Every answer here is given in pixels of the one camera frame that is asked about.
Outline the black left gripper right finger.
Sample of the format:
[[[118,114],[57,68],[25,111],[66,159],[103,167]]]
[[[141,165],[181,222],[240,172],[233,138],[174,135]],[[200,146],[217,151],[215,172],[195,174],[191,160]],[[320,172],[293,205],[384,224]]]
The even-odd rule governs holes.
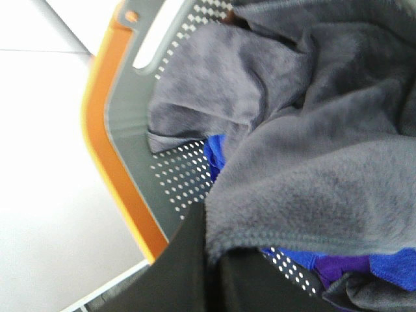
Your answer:
[[[219,260],[222,311],[324,311],[325,303],[287,280],[255,250]]]

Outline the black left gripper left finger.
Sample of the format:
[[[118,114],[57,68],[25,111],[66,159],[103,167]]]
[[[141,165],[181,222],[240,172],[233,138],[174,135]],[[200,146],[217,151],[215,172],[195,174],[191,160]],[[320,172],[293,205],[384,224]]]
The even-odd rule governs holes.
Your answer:
[[[105,291],[87,311],[207,311],[205,207],[192,204],[163,253],[149,267]]]

